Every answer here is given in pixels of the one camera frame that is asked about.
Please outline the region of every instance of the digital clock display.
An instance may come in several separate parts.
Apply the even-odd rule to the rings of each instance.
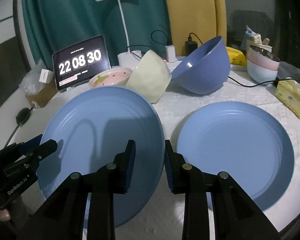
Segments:
[[[103,36],[97,36],[53,54],[53,66],[58,90],[89,81],[110,69]]]

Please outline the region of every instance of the green curtain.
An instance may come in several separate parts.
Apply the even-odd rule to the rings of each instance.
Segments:
[[[164,46],[151,41],[150,34],[159,29],[171,39],[166,1],[121,0],[121,3],[130,45],[151,46],[164,57]],[[34,61],[42,58],[51,70],[54,52],[97,35],[105,38],[112,66],[118,65],[117,55],[127,47],[117,0],[22,0],[22,8]],[[154,38],[166,42],[160,32]]]

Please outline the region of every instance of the cream square bowl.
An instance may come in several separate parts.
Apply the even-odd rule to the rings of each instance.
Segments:
[[[166,90],[171,73],[162,58],[149,50],[132,72],[126,87],[143,95],[150,103],[156,103]]]

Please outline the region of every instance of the stacked bowls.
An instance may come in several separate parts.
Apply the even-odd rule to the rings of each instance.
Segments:
[[[262,83],[276,79],[280,63],[279,58],[255,45],[249,46],[247,57],[247,71],[255,82]]]
[[[230,60],[222,37],[202,44],[171,73],[172,81],[195,94],[213,93],[223,86],[230,72]]]

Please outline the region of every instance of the white tablecloth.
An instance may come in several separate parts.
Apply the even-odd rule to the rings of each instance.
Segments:
[[[252,85],[246,72],[231,71],[230,76],[246,85]],[[87,84],[65,93],[58,93],[43,109],[35,109],[32,117],[15,136],[15,141],[25,141],[36,134],[30,132],[30,126],[41,127],[37,134],[43,132],[45,125],[54,113],[68,100],[87,90]],[[242,101],[256,105],[274,116],[290,136],[295,168],[291,183],[282,198],[265,211],[266,216],[278,231],[282,230],[300,213],[300,120],[284,104],[274,97],[274,86],[245,88],[229,80],[215,93],[199,96],[189,93],[171,83],[158,103],[154,104],[163,125],[166,139],[170,139],[176,149],[178,133],[186,117],[193,111],[220,101]],[[173,195],[168,188],[165,171],[159,185],[143,210],[125,225],[116,229],[116,238],[139,239],[181,239],[184,214],[184,195]],[[214,239],[213,214],[210,216],[210,237]]]

